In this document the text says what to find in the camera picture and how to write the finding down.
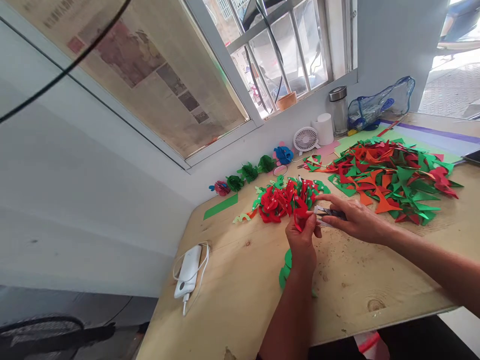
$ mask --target mini fan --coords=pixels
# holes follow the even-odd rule
[[[320,149],[317,131],[310,126],[302,127],[295,133],[293,145],[300,152],[299,156],[313,148]]]

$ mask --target white power bank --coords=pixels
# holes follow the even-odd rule
[[[185,253],[173,294],[175,299],[181,298],[195,289],[201,253],[202,247],[200,245],[195,245]]]

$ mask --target clear plastic bag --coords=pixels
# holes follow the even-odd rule
[[[415,79],[402,77],[395,84],[373,96],[360,96],[348,106],[348,128],[357,131],[372,125],[383,113],[408,113]]]

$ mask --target newspaper on window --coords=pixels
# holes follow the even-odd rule
[[[123,3],[6,1],[72,59]],[[80,66],[184,158],[246,119],[179,1],[133,1]]]

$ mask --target flower pot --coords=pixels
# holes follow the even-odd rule
[[[284,111],[285,109],[288,109],[291,107],[293,104],[297,103],[297,93],[295,91],[292,91],[291,93],[283,96],[276,102],[276,105],[280,109],[280,111]]]

